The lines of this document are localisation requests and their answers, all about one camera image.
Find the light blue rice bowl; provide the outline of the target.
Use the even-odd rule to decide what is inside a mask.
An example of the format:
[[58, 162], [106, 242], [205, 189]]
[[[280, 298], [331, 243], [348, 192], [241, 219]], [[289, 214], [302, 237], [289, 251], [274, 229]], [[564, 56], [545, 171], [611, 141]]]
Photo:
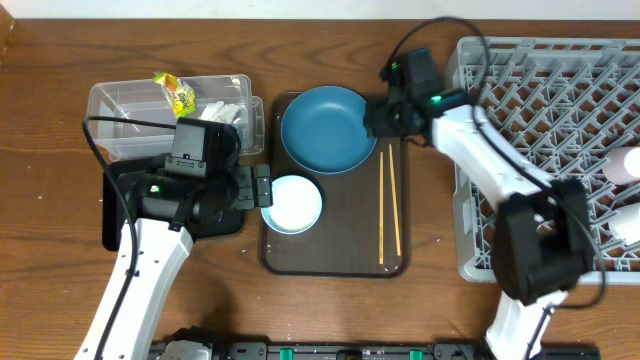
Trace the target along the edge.
[[261, 210], [265, 223], [274, 231], [294, 235], [311, 228], [322, 211], [322, 196], [309, 179], [287, 175], [272, 184], [273, 205]]

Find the blue plate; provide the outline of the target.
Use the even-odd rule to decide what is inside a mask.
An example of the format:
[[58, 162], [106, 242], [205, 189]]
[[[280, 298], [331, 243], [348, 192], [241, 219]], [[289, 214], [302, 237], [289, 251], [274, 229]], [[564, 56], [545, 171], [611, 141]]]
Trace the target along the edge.
[[339, 86], [309, 89], [287, 106], [280, 135], [301, 167], [320, 174], [348, 172], [367, 160], [376, 140], [364, 127], [366, 100]]

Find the white tissue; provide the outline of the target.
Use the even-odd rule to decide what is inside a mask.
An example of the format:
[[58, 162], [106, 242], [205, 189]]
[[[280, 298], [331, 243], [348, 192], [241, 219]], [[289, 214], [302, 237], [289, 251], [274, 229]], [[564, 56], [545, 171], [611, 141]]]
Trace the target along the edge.
[[199, 116], [200, 120], [233, 124], [240, 118], [241, 107], [237, 104], [226, 104], [223, 101], [209, 103]]

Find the yellow snack wrapper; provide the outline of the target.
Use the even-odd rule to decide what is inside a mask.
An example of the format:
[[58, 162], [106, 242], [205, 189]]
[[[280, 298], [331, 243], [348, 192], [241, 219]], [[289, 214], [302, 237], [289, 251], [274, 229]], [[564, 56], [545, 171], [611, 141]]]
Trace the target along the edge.
[[153, 81], [161, 86], [176, 118], [185, 117], [196, 111], [195, 92], [188, 84], [165, 72], [156, 72]]

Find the pink cup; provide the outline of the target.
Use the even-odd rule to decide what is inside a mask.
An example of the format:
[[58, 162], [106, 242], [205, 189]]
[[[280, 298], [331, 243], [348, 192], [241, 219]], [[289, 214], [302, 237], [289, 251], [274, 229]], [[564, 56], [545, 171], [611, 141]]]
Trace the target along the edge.
[[605, 156], [604, 176], [617, 185], [638, 181], [640, 177], [639, 152], [639, 147], [621, 147], [609, 151]]

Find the white cup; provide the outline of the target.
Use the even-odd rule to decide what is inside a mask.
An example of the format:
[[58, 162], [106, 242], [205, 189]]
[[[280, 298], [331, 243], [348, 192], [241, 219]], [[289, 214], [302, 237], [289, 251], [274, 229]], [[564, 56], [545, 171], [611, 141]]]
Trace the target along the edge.
[[640, 240], [640, 204], [627, 205], [618, 209], [608, 222], [612, 236], [623, 240], [626, 245], [633, 245]]

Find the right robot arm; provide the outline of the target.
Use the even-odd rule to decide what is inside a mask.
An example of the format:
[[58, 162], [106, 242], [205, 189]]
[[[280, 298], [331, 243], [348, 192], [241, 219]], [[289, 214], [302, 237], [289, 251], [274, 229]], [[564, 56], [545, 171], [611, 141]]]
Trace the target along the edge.
[[555, 180], [511, 146], [463, 89], [446, 90], [428, 49], [390, 58], [388, 94], [368, 101], [371, 137], [420, 135], [451, 159], [496, 216], [491, 263], [502, 294], [485, 342], [495, 359], [532, 359], [551, 315], [593, 268], [586, 194]]

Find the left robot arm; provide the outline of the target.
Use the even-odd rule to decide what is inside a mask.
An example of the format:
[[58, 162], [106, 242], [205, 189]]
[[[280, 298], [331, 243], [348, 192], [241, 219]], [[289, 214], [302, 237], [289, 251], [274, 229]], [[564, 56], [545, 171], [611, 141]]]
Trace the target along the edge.
[[118, 258], [79, 359], [144, 359], [173, 282], [201, 237], [224, 234], [232, 217], [273, 203], [270, 168], [238, 163], [241, 139], [230, 124], [180, 118], [172, 149], [145, 169], [115, 175], [85, 136], [111, 186], [121, 222]]

